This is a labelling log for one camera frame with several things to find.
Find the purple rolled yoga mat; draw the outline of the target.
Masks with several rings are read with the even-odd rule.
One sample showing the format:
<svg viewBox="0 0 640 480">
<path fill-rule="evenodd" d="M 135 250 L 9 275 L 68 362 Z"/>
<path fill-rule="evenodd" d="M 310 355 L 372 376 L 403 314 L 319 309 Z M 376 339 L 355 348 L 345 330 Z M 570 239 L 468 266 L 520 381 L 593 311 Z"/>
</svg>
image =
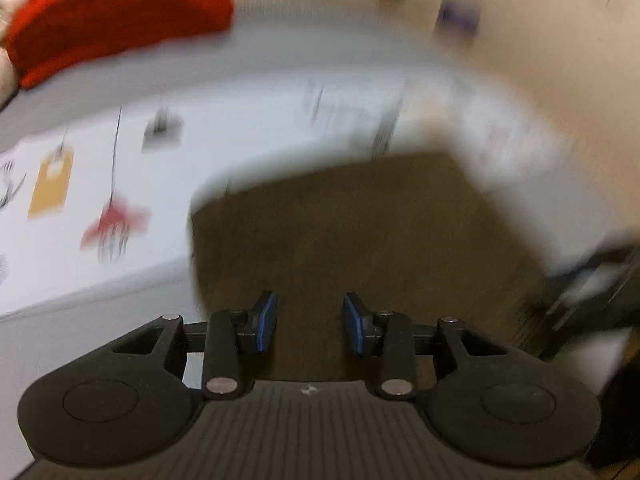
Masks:
<svg viewBox="0 0 640 480">
<path fill-rule="evenodd" d="M 434 36 L 442 44 L 468 48 L 480 30 L 480 0 L 440 0 Z"/>
</svg>

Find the grey printed bed sheet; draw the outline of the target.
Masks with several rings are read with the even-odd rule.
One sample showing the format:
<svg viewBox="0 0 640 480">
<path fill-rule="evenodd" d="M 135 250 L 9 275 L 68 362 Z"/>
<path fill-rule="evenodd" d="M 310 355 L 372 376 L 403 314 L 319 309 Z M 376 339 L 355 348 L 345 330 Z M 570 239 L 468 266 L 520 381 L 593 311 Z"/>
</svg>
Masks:
<svg viewBox="0 0 640 480">
<path fill-rule="evenodd" d="M 190 210 L 366 157 L 454 155 L 549 266 L 625 225 L 575 144 L 495 79 L 362 16 L 243 13 L 228 37 L 89 63 L 1 115 L 1 474 L 30 455 L 18 398 L 121 328 L 195 318 Z"/>
</svg>

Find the red folded quilt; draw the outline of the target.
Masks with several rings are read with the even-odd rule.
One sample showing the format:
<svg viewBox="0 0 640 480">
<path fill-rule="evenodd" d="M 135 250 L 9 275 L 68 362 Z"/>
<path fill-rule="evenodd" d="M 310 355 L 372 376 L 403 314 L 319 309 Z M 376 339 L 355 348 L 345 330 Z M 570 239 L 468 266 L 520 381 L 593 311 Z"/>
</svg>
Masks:
<svg viewBox="0 0 640 480">
<path fill-rule="evenodd" d="M 31 89 L 77 64 L 230 29 L 233 0 L 29 0 L 4 47 Z"/>
</svg>

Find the dark olive corduroy pants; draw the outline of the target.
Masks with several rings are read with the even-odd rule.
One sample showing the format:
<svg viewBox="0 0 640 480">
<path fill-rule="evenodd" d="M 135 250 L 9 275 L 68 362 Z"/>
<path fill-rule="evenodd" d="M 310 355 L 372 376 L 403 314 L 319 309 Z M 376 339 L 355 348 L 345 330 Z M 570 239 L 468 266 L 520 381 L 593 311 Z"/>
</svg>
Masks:
<svg viewBox="0 0 640 480">
<path fill-rule="evenodd" d="M 385 157 L 206 200 L 191 216 L 209 311 L 278 295 L 269 380 L 346 380 L 341 305 L 432 324 L 461 318 L 512 342 L 542 271 L 494 206 L 442 153 Z"/>
</svg>

